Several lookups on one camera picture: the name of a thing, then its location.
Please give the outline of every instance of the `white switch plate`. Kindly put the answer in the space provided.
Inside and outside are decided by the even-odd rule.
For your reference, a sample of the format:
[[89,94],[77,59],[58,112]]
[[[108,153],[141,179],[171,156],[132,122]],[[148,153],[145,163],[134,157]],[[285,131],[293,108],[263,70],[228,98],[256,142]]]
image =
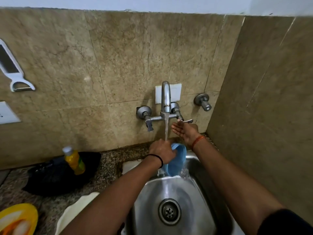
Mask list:
[[[182,84],[170,84],[171,102],[178,102],[180,100],[180,93],[182,91]],[[156,104],[161,104],[162,86],[156,86]]]
[[21,122],[6,102],[0,102],[0,124]]

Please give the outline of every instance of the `black wristband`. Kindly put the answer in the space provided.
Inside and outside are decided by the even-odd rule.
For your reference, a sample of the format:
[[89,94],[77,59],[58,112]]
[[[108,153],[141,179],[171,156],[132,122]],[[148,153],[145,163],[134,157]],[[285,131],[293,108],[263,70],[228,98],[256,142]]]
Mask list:
[[147,156],[149,156],[149,155],[151,155],[151,156],[155,156],[155,157],[159,158],[159,159],[160,159],[160,161],[161,161],[161,163],[162,163],[162,165],[160,166],[160,168],[163,166],[163,160],[162,160],[162,158],[161,158],[160,156],[155,155],[155,154],[148,154]]

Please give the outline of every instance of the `yellow plate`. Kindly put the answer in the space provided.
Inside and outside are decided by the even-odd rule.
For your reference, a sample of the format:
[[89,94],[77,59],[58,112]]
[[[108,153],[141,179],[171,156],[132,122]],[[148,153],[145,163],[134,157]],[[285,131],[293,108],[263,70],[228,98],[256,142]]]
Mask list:
[[27,235],[33,235],[38,222],[38,212],[32,204],[13,205],[0,212],[0,234],[5,235],[14,229],[21,220],[29,222]]

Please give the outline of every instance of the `white wall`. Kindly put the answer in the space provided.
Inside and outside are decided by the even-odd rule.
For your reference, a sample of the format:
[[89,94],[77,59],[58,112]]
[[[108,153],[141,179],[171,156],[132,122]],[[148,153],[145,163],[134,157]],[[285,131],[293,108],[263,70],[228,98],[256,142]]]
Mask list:
[[313,15],[313,0],[0,0],[0,7],[51,7],[81,10]]

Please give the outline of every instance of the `dishwashing liquid bottle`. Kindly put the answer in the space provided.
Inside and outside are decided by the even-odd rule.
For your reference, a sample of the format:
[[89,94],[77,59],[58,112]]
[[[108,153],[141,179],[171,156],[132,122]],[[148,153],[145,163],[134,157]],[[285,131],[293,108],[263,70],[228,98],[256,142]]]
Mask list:
[[62,149],[64,152],[64,159],[73,169],[75,175],[80,175],[85,172],[85,163],[82,161],[77,150],[73,150],[71,146]]

